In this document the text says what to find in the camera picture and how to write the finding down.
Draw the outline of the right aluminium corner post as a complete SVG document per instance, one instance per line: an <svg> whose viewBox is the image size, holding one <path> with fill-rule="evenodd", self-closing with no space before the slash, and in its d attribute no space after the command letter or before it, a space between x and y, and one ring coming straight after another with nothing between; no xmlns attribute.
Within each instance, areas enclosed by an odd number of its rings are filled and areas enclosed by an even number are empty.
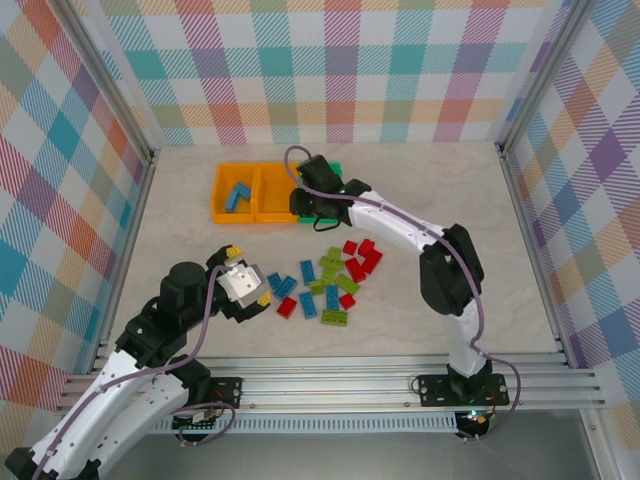
<svg viewBox="0 0 640 480"><path fill-rule="evenodd" d="M501 158L506 158L524 135L597 3L598 0L563 2L495 143Z"/></svg>

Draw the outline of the left green circuit board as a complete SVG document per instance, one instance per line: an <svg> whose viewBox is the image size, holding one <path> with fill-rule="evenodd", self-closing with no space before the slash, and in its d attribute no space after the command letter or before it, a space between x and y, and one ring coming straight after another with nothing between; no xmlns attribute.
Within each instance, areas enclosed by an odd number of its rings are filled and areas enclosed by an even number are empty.
<svg viewBox="0 0 640 480"><path fill-rule="evenodd" d="M175 413L171 419L174 430L211 430L219 418L215 409L188 410Z"/></svg>

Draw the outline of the right lower aluminium post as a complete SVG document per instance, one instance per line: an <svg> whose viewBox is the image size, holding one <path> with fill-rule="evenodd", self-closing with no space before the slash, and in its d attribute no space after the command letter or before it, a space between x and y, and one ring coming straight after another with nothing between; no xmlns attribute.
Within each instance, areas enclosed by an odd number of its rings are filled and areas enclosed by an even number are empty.
<svg viewBox="0 0 640 480"><path fill-rule="evenodd" d="M580 416L600 480L619 480L619 472L597 409L581 409Z"/></svg>

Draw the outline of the right aluminium side rail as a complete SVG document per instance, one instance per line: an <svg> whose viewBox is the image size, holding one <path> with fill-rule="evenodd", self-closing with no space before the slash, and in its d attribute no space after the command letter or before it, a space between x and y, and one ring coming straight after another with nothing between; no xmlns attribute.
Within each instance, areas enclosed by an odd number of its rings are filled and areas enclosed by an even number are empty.
<svg viewBox="0 0 640 480"><path fill-rule="evenodd" d="M528 222L525 203L517 182L514 180L508 155L499 143L495 143L494 147L551 332L559 344L559 350L565 355L568 366L571 368L580 368L570 342L570 335L562 323L560 310L556 303L551 283L546 276L545 265L538 248L537 239L532 226Z"/></svg>

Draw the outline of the orange bin with green bricks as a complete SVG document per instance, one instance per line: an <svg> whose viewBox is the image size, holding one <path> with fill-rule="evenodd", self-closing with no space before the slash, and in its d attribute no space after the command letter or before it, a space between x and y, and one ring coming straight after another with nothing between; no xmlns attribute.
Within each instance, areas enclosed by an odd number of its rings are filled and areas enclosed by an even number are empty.
<svg viewBox="0 0 640 480"><path fill-rule="evenodd" d="M259 224L297 223L290 212L289 197L296 183L283 163L258 163L252 190L255 219Z"/></svg>

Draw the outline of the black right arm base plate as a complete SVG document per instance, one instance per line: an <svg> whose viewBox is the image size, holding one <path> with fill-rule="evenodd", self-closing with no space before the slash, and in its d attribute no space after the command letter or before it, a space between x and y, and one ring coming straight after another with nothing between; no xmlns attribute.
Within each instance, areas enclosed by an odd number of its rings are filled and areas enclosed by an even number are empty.
<svg viewBox="0 0 640 480"><path fill-rule="evenodd" d="M446 374L419 375L412 388L422 407L508 406L511 403L506 381L501 374L491 374L482 385L465 390L461 380Z"/></svg>

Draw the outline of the left aluminium side rail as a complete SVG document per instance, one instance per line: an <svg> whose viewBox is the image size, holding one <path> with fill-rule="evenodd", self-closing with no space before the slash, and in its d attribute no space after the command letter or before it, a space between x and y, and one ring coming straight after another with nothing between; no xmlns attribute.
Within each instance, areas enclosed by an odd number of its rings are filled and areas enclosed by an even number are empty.
<svg viewBox="0 0 640 480"><path fill-rule="evenodd" d="M152 150L150 158L144 166L138 197L130 216L123 250L117 263L117 269L115 270L114 282L109 291L105 310L98 324L99 329L97 330L97 336L90 344L89 355L83 366L84 373L92 372L93 365L98 356L98 350L100 346L109 339L111 334L160 154L160 148Z"/></svg>

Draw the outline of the orange bin with blue bricks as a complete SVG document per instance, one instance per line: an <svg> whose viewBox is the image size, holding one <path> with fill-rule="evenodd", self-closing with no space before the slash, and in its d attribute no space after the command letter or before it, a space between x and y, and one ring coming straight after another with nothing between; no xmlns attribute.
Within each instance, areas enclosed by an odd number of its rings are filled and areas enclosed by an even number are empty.
<svg viewBox="0 0 640 480"><path fill-rule="evenodd" d="M224 209L229 193L238 182L254 187L256 166L252 163L221 163L218 165L210 196L212 220L216 224L249 224L255 220L255 203L241 197L234 213Z"/></svg>

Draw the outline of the aluminium side rail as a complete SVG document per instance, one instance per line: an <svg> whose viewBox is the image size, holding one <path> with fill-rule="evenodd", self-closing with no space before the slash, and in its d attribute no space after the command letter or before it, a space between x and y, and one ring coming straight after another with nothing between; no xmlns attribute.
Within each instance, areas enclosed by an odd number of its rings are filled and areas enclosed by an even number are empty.
<svg viewBox="0 0 640 480"><path fill-rule="evenodd" d="M559 350L565 355L568 366L571 368L580 368L570 342L570 335L562 323L560 310L556 303L551 283L546 276L545 265L538 248L537 239L532 226L528 222L525 203L517 182L514 180L508 155L499 143L495 143L494 147L551 332L559 344Z"/></svg>
<svg viewBox="0 0 640 480"><path fill-rule="evenodd" d="M99 329L97 330L97 336L90 344L89 355L83 366L84 373L92 372L93 365L98 356L98 350L100 346L109 339L111 334L160 154L160 148L152 150L150 158L144 166L138 197L130 216L123 250L117 263L117 269L115 270L114 282L109 291L105 310L98 324Z"/></svg>

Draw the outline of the green plastic bin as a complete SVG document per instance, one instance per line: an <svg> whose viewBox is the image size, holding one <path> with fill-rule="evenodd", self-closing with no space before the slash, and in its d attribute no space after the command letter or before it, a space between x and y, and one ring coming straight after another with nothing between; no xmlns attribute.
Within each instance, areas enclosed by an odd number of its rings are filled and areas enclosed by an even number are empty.
<svg viewBox="0 0 640 480"><path fill-rule="evenodd" d="M329 163L332 171L337 174L338 176L341 176L343 171L342 171L342 166L340 162L330 162ZM332 219L328 219L328 218L316 218L313 216L299 216L298 217L298 222L299 223L304 223L304 224L310 224L310 225L314 225L315 221L318 221L319 225L328 225L328 226L333 226L337 224L336 220L332 220Z"/></svg>

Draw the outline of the aluminium corner post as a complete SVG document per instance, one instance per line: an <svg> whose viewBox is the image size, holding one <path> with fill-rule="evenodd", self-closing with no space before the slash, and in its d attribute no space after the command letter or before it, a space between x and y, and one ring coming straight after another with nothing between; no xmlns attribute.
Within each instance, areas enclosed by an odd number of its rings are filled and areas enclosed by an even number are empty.
<svg viewBox="0 0 640 480"><path fill-rule="evenodd" d="M165 142L99 0L48 0L137 151L152 164Z"/></svg>
<svg viewBox="0 0 640 480"><path fill-rule="evenodd" d="M598 0L563 2L495 143L501 158L506 158L524 135L597 3Z"/></svg>

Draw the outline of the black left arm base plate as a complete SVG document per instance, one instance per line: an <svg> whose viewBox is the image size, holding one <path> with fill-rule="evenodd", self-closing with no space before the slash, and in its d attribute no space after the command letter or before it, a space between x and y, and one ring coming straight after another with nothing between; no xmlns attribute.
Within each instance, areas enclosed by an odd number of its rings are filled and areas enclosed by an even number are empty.
<svg viewBox="0 0 640 480"><path fill-rule="evenodd" d="M241 377L216 377L209 379L205 399L210 402L225 403L237 409L243 394Z"/></svg>

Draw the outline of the left aluminium corner post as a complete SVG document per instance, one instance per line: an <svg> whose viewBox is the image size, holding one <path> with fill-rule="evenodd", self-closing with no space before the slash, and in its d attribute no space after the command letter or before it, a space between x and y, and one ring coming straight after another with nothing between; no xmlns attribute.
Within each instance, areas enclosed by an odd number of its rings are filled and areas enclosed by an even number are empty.
<svg viewBox="0 0 640 480"><path fill-rule="evenodd" d="M165 142L99 0L48 0L137 151L152 164Z"/></svg>

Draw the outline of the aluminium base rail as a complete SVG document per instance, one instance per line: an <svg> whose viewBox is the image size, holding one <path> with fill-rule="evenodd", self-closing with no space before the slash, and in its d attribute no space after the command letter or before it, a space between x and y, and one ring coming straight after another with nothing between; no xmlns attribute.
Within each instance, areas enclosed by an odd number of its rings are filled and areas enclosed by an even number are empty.
<svg viewBox="0 0 640 480"><path fill-rule="evenodd" d="M603 408L589 369L560 353L506 354L496 364L520 410ZM234 358L203 357L216 376L243 380L244 413L416 412L415 377L446 370L444 355Z"/></svg>

